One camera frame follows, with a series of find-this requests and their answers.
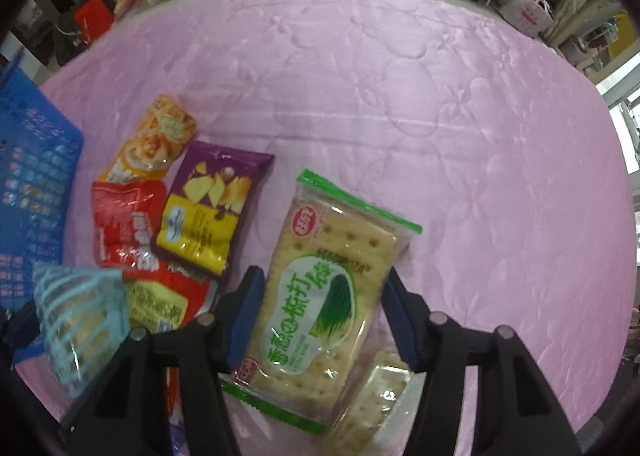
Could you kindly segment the orange cartoon snack packet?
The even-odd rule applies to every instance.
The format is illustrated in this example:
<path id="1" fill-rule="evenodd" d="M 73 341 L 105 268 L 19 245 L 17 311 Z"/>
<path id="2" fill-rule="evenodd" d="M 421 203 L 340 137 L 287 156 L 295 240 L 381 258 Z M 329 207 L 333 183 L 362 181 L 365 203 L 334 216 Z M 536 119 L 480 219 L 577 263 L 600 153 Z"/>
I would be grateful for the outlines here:
<path id="1" fill-rule="evenodd" d="M 186 432 L 184 432 L 181 410 L 179 371 L 176 368 L 168 368 L 166 375 L 166 405 L 172 454 L 181 455 L 183 447 L 186 445 Z"/>

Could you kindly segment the light blue wafer packet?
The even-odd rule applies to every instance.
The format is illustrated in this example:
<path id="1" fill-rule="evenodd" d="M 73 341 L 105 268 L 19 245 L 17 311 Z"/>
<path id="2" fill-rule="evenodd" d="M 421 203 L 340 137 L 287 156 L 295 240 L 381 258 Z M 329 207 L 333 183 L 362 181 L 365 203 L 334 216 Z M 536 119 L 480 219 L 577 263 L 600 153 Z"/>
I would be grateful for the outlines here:
<path id="1" fill-rule="evenodd" d="M 129 334 L 124 271 L 38 262 L 32 281 L 53 374 L 67 395 L 77 398 Z"/>

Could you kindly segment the large red yellow snack bag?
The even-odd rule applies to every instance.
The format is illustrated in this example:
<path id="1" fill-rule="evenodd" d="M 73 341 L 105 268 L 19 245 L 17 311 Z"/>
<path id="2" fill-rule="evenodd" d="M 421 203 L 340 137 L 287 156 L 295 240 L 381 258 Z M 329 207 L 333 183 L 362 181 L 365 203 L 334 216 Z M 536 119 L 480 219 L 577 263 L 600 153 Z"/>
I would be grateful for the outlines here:
<path id="1" fill-rule="evenodd" d="M 214 304 L 217 283 L 177 262 L 160 263 L 157 271 L 124 270 L 129 322 L 152 334 L 175 331 Z"/>

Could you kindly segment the clear cracker sleeve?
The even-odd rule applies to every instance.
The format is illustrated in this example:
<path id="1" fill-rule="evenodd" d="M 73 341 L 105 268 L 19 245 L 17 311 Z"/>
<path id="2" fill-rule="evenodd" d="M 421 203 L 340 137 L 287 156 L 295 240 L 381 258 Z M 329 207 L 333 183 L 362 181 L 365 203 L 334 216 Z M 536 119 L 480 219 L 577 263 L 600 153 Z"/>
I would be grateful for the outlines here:
<path id="1" fill-rule="evenodd" d="M 320 445 L 321 455 L 362 455 L 393 412 L 411 379 L 408 366 L 390 351 L 378 351 L 349 402 Z"/>

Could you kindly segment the small red snack bag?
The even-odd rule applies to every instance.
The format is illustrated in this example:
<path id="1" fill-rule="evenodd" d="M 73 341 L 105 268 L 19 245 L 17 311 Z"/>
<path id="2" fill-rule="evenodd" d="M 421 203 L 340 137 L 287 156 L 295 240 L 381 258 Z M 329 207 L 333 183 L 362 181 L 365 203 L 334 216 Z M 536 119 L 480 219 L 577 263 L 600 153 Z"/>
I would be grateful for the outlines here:
<path id="1" fill-rule="evenodd" d="M 157 271 L 160 261 L 151 245 L 162 219 L 165 184 L 160 180 L 96 181 L 91 196 L 94 259 L 99 267 Z"/>

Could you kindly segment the purple yellow snack bag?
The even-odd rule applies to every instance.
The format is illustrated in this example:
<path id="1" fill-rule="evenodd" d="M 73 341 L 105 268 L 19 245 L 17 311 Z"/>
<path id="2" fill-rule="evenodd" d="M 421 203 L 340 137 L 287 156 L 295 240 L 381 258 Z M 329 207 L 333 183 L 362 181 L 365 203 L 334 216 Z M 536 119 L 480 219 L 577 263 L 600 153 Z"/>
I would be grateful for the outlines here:
<path id="1" fill-rule="evenodd" d="M 189 144 L 168 192 L 154 251 L 224 281 L 250 200 L 273 161 L 268 153 Z"/>

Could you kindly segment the green scallion cracker packet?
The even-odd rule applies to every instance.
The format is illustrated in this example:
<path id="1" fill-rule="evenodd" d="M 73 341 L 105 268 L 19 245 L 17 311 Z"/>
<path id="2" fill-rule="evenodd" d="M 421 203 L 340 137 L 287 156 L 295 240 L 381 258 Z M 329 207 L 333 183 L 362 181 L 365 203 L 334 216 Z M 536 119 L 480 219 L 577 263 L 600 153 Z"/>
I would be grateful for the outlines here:
<path id="1" fill-rule="evenodd" d="M 387 276 L 421 232 L 318 173 L 301 172 L 244 358 L 222 389 L 285 424 L 326 432 Z"/>

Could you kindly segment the blue plastic basket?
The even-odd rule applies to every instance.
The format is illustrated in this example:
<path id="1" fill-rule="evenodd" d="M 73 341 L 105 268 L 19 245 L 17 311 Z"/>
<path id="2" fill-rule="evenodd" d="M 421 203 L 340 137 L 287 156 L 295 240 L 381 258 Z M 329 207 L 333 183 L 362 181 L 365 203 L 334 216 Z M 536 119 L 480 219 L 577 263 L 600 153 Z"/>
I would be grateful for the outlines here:
<path id="1" fill-rule="evenodd" d="M 1 308 L 34 297 L 32 265 L 63 260 L 84 136 L 18 66 L 1 68 Z"/>

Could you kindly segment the orange chips snack bag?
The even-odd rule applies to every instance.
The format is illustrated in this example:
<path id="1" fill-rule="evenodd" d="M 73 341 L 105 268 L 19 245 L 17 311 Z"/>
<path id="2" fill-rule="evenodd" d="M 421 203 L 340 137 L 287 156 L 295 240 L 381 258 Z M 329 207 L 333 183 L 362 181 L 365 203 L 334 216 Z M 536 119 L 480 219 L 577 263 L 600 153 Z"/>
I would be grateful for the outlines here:
<path id="1" fill-rule="evenodd" d="M 117 184 L 162 180 L 194 137 L 196 126 L 196 119 L 176 100 L 160 94 L 98 180 Z"/>

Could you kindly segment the pink quilted table cover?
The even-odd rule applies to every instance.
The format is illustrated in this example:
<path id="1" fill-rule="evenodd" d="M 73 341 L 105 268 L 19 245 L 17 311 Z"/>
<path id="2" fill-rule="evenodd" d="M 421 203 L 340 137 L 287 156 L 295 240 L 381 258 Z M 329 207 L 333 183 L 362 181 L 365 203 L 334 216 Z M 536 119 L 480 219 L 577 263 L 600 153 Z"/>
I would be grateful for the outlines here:
<path id="1" fill-rule="evenodd" d="M 174 0 L 44 86 L 85 132 L 88 191 L 144 105 L 186 99 L 204 138 L 276 157 L 241 265 L 271 255 L 312 169 L 424 228 L 405 283 L 482 329 L 512 325 L 575 427 L 614 378 L 634 293 L 631 191 L 593 84 L 545 46 L 440 0 Z"/>

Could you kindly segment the black bag on floor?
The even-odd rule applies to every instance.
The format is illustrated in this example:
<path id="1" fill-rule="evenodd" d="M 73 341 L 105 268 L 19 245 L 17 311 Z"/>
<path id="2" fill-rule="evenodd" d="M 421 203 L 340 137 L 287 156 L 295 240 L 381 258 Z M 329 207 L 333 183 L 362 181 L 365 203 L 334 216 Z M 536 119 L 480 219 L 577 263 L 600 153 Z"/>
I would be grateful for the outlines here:
<path id="1" fill-rule="evenodd" d="M 89 48 L 71 12 L 62 13 L 55 20 L 52 39 L 55 57 L 60 66 L 74 60 Z"/>

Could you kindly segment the red bag on floor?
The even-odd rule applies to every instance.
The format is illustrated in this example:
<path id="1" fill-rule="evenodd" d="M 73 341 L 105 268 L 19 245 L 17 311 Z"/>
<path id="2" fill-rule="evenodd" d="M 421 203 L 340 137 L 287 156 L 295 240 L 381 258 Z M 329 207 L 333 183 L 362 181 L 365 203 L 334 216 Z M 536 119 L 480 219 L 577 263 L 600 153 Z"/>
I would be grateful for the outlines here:
<path id="1" fill-rule="evenodd" d="M 84 42 L 91 44 L 110 30 L 114 16 L 103 0 L 86 0 L 74 11 L 74 21 Z"/>

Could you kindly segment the pink tote bag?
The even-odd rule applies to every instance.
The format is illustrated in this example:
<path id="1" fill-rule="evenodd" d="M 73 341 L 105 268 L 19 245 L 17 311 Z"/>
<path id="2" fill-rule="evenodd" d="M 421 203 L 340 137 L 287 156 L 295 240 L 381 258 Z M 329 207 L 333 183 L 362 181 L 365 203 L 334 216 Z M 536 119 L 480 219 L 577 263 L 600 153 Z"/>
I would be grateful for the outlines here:
<path id="1" fill-rule="evenodd" d="M 551 6 L 546 0 L 508 0 L 499 13 L 506 23 L 530 38 L 537 37 L 553 23 Z"/>

